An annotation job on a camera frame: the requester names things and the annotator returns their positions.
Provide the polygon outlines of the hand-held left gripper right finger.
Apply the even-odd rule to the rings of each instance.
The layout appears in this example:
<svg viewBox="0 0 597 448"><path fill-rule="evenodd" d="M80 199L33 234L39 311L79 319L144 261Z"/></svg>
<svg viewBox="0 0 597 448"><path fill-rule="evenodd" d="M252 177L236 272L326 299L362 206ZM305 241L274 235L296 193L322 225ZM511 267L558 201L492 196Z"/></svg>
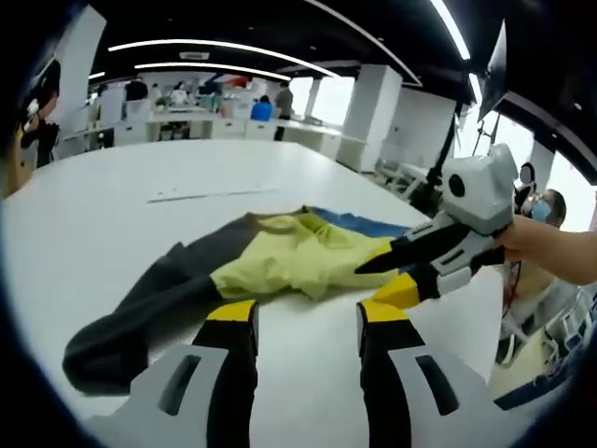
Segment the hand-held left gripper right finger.
<svg viewBox="0 0 597 448"><path fill-rule="evenodd" d="M371 447L510 447L527 418L504 411L459 357L423 341L394 306L357 305L360 385Z"/></svg>

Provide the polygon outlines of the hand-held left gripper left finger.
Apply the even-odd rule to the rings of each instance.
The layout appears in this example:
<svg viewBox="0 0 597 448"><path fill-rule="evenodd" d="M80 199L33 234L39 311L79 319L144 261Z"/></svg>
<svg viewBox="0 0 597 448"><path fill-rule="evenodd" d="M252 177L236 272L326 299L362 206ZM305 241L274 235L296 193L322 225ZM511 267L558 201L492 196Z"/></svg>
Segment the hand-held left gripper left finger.
<svg viewBox="0 0 597 448"><path fill-rule="evenodd" d="M128 399L88 432L103 447L247 447L257 388L258 304L212 311L190 344L133 379Z"/></svg>

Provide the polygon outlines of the person's right hand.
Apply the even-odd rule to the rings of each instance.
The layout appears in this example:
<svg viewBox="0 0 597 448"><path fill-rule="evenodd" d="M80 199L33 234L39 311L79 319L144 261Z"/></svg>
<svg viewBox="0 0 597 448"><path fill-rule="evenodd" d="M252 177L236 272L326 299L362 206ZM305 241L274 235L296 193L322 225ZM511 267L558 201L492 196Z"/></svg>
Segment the person's right hand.
<svg viewBox="0 0 597 448"><path fill-rule="evenodd" d="M506 261L536 260L557 228L528 217L515 215L494 239L493 248L504 252Z"/></svg>

